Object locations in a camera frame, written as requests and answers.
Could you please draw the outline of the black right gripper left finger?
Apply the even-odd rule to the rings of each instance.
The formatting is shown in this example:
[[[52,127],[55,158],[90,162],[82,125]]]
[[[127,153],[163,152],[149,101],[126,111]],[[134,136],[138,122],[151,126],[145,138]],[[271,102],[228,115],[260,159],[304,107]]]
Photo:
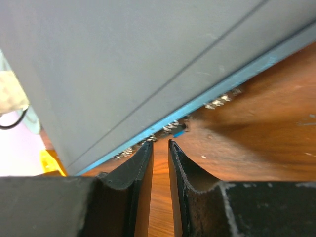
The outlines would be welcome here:
[[[3,237],[145,237],[153,143],[97,176],[1,177]]]

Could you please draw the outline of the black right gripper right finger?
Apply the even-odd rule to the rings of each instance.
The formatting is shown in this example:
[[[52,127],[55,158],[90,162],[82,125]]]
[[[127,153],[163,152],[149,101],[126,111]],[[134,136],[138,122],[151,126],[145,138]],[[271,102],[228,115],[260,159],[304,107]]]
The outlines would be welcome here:
[[[315,182],[223,181],[168,142],[177,237],[313,237]]]

